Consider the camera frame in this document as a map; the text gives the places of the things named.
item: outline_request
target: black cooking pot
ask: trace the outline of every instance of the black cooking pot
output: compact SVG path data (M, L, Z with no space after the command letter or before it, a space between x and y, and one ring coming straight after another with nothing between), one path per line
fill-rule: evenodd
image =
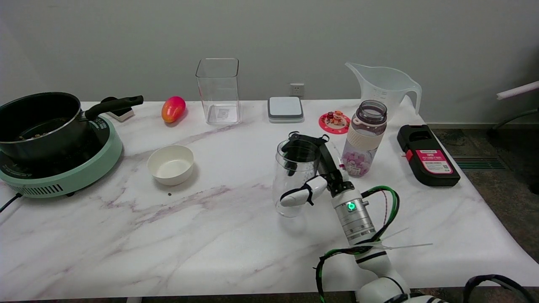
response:
M83 112L77 97L39 93L0 106L0 150L14 160L57 159L84 144L89 121L101 113L140 105L142 96L104 102Z

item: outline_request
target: white pipe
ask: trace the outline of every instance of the white pipe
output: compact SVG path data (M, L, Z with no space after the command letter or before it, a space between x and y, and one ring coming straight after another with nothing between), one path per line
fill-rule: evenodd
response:
M520 95L529 91L533 91L534 89L538 89L538 88L539 88L539 81L535 81L533 83L522 85L520 87L513 88L508 91L498 93L496 95L498 96L498 100L502 100L502 99Z

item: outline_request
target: floor vent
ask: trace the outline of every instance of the floor vent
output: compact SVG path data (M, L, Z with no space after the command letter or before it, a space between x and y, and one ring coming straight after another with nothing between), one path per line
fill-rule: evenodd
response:
M506 165L495 156L453 156L460 169L491 170L506 169Z

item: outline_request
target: floor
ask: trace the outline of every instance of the floor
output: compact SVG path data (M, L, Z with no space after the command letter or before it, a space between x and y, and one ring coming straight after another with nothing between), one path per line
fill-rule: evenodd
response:
M467 170L471 180L490 208L498 216L522 248L539 261L539 195L528 189L528 184L539 182L539 129L501 129L495 136L487 136L485 130L436 129L440 138L453 156L499 157L507 166L501 170ZM419 290L426 294L456 303L461 301L461 288L428 288ZM539 301L539 288L528 291ZM326 293L328 303L353 303L351 292ZM125 298L50 300L50 303L124 303ZM307 303L319 302L315 293L267 294L267 295L224 295L204 297L159 297L144 298L143 303ZM510 291L500 287L480 287L472 293L474 303L523 302Z

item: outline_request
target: pink coaster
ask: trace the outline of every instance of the pink coaster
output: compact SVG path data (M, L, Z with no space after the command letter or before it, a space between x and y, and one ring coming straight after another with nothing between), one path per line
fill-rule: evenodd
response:
M320 116L318 125L330 134L342 135L348 132L350 118L339 111L329 112Z

